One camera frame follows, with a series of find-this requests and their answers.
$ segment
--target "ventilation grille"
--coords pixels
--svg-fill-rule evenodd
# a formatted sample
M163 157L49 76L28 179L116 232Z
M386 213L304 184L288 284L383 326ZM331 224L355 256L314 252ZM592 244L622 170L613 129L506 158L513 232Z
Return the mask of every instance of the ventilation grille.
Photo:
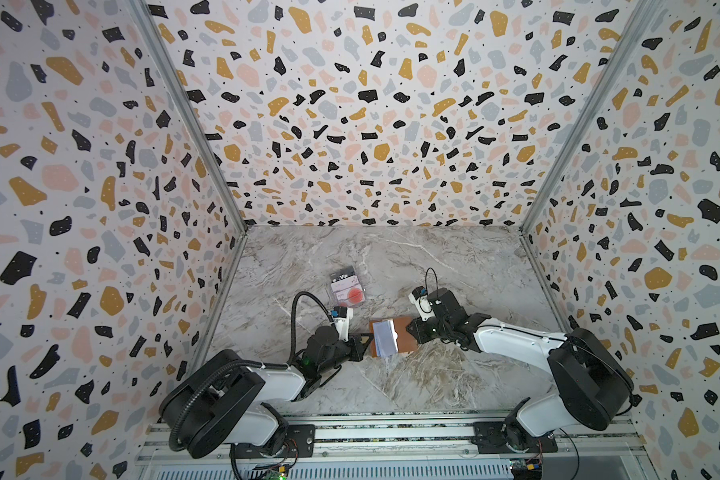
M260 471L248 472L240 466L244 478L253 480ZM512 479L508 460L421 460L399 462L299 462L288 480L483 480ZM161 466L155 480L234 480L230 466Z

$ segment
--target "terrazzo patterned wallpaper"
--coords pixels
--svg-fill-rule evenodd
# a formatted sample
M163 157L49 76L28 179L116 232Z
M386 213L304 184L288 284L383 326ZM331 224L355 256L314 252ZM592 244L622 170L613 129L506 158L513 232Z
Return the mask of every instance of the terrazzo patterned wallpaper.
M148 3L253 224L517 224L627 0Z
M0 2L0 478L131 478L226 212L115 0Z
M720 478L720 0L660 10L530 239L660 476Z

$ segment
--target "marble surface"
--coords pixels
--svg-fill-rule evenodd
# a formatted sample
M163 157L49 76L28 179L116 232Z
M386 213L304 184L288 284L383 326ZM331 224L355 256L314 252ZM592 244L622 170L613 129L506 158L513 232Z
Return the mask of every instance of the marble surface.
M291 301L315 293L328 308L328 274L354 265L366 290L350 332L368 321L414 315L408 294L433 267L467 313L485 312L520 326L556 330L518 231L503 226L387 228L256 226L240 261L209 352L231 348L243 358L284 362ZM430 275L430 288L434 279ZM325 316L309 299L298 309L301 349ZM432 341L410 354L344 364L325 387L283 413L425 412L512 408L547 392L548 375L499 355L462 352Z

